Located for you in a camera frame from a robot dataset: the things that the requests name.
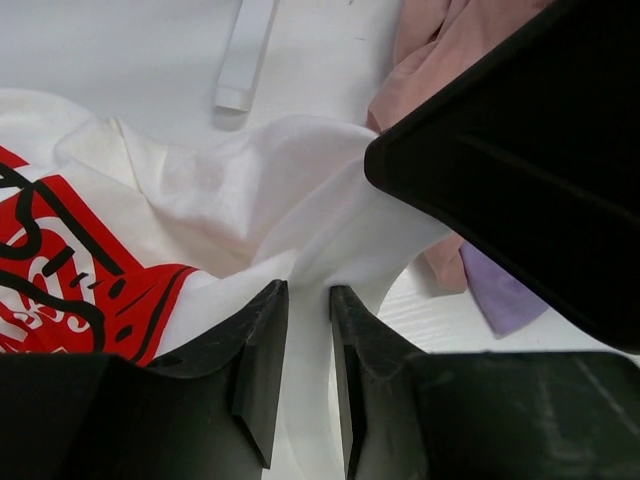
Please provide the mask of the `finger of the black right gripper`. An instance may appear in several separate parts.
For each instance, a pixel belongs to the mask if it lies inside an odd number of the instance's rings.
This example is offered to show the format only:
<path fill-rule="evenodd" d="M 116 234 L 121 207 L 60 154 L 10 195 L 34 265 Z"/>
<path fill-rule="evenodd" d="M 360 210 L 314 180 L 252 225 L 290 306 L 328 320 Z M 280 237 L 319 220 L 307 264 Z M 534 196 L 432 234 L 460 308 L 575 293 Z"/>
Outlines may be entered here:
<path fill-rule="evenodd" d="M 374 140 L 364 170 L 638 352 L 637 2 L 553 2 Z"/>

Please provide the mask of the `white red printed t-shirt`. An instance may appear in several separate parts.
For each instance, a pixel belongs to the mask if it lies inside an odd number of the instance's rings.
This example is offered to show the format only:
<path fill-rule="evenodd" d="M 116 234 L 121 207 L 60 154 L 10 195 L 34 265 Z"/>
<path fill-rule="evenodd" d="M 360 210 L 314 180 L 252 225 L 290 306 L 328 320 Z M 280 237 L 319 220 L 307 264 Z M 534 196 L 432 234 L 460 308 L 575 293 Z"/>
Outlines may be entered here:
<path fill-rule="evenodd" d="M 144 265 L 191 266 L 159 353 L 220 321 L 272 279 L 291 293 L 273 479 L 338 479 L 328 300 L 352 287 L 378 309 L 392 283 L 442 240 L 441 222 L 375 189 L 373 133 L 287 117 L 209 151 L 164 145 L 61 97 L 1 93 L 1 144 L 31 180 L 61 178 Z"/>

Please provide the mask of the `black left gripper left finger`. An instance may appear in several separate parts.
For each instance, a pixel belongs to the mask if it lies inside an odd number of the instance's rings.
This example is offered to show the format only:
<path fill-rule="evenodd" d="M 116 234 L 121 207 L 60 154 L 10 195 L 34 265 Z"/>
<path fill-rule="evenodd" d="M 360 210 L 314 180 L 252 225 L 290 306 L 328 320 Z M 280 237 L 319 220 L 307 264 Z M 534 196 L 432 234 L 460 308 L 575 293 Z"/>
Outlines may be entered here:
<path fill-rule="evenodd" d="M 163 469 L 271 465 L 288 326 L 286 282 L 270 282 L 231 317 L 149 369 L 170 382 L 160 419 Z"/>

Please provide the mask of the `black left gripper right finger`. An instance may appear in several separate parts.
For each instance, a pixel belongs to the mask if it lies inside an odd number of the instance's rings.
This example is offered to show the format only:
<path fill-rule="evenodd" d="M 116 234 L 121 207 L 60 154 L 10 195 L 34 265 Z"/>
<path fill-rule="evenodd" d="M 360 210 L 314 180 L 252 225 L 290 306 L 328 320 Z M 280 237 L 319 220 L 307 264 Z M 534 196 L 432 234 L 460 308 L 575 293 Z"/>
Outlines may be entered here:
<path fill-rule="evenodd" d="M 409 362 L 421 350 L 372 314 L 348 286 L 330 289 L 347 479 L 426 479 Z"/>

